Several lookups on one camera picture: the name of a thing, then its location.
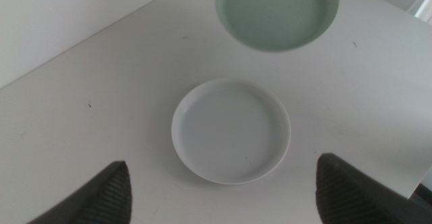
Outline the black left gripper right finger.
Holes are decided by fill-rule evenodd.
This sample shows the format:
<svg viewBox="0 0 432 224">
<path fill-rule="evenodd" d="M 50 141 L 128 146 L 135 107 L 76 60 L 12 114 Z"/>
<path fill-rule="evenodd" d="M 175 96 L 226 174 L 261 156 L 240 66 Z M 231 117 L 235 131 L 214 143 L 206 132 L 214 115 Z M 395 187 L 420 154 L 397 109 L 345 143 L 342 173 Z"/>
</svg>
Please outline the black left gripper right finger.
<svg viewBox="0 0 432 224">
<path fill-rule="evenodd" d="M 431 209 L 375 181 L 333 153 L 317 160 L 315 201 L 323 223 L 431 224 Z"/>
</svg>

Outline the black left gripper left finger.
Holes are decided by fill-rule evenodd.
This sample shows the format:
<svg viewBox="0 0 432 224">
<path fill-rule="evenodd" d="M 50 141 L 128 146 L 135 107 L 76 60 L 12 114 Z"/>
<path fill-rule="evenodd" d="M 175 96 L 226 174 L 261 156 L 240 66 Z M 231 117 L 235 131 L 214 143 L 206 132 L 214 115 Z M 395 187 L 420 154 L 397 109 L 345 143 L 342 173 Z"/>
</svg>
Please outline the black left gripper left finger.
<svg viewBox="0 0 432 224">
<path fill-rule="evenodd" d="M 128 166 L 114 161 L 81 188 L 33 219 L 33 224 L 129 224 L 132 186 Z"/>
</svg>

